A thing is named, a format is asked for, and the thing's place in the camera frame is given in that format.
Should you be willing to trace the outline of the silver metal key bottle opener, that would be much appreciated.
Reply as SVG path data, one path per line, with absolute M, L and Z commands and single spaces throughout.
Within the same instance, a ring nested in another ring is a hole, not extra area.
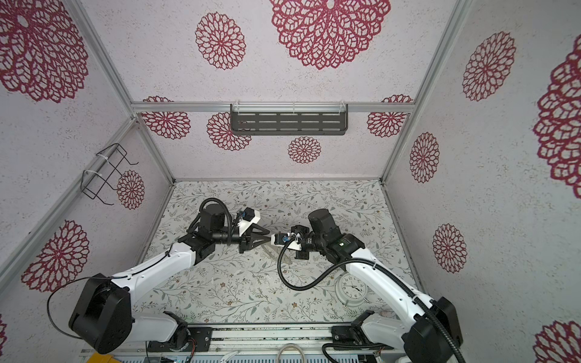
M 274 262 L 278 261 L 278 257 L 282 250 L 282 246 L 275 246 L 271 243 L 265 243 L 262 245 L 262 251 Z M 285 254 L 282 259 L 282 263 L 285 265 L 291 265 L 293 260 L 289 254 Z

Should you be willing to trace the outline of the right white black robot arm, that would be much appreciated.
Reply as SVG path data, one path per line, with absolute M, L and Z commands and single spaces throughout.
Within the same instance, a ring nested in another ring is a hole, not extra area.
M 461 353 L 463 337 L 458 314 L 446 298 L 434 299 L 396 276 L 356 236 L 343 233 L 326 209 L 308 216 L 310 226 L 295 225 L 275 238 L 283 251 L 293 250 L 298 260 L 320 253 L 331 267 L 313 282 L 296 286 L 277 268 L 281 282 L 295 291 L 310 290 L 332 272 L 343 269 L 375 292 L 396 314 L 388 319 L 366 312 L 352 326 L 363 338 L 363 349 L 391 348 L 405 352 L 412 362 L 465 360 Z

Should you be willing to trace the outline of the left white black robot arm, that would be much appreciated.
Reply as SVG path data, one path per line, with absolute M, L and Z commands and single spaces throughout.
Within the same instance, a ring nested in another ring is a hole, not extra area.
M 107 354 L 129 342 L 158 342 L 170 350 L 185 349 L 192 340 L 188 323 L 174 313 L 135 313 L 133 304 L 178 273 L 215 252 L 219 244 L 235 245 L 239 253 L 272 242 L 272 232 L 259 224 L 252 208 L 232 215 L 216 198 L 201 204 L 184 236 L 168 250 L 110 277 L 86 281 L 68 326 L 96 352 Z

